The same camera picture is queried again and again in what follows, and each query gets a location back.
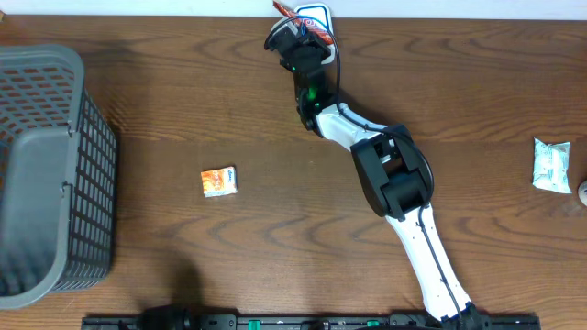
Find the red chocolate bar wrapper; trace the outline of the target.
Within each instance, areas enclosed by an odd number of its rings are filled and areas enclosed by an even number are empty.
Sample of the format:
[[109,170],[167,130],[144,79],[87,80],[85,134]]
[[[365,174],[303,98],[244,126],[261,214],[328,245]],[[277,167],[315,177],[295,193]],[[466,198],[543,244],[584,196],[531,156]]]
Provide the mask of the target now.
[[334,44],[329,8],[322,3],[298,6],[296,9],[274,1],[273,6],[285,17],[293,18],[297,26],[305,25],[308,31],[316,33],[328,46]]

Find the orange small box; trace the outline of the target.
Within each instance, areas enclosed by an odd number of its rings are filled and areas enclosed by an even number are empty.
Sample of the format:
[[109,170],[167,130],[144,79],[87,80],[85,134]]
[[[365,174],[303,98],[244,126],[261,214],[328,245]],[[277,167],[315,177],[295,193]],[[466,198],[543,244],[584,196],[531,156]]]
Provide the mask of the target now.
[[203,193],[206,198],[225,196],[238,192],[236,169],[233,166],[201,173]]

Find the mint green wipes packet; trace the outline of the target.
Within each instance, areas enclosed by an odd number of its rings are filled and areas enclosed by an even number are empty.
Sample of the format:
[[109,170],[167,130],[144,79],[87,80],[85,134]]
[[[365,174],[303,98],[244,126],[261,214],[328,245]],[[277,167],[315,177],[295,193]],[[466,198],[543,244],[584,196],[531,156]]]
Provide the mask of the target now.
[[546,144],[534,138],[533,185],[540,190],[572,194],[569,160],[570,142]]

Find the green lid jar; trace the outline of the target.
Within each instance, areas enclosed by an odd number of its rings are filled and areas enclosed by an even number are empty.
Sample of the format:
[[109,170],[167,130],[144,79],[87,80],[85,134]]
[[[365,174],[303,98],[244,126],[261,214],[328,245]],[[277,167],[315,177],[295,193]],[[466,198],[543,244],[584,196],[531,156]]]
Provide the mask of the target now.
[[584,205],[587,205],[587,181],[584,181],[578,189],[578,196]]

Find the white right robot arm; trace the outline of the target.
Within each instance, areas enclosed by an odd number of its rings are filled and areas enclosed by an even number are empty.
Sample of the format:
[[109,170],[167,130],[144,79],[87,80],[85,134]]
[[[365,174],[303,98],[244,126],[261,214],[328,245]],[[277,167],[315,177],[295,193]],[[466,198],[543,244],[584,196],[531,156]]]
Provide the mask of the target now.
[[426,311],[444,329],[486,329],[450,265],[436,230],[431,167],[403,125],[383,126],[354,113],[329,84],[325,62],[339,57],[327,26],[310,16],[286,17],[264,41],[293,75],[297,112],[304,127],[335,142],[352,157],[372,211],[393,228],[417,277]]

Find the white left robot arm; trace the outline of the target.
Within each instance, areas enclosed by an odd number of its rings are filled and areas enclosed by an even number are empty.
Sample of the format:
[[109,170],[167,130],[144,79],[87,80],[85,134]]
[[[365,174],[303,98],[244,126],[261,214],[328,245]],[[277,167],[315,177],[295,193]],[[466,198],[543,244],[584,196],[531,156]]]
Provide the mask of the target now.
[[139,330],[197,330],[191,312],[176,304],[152,307],[138,316]]

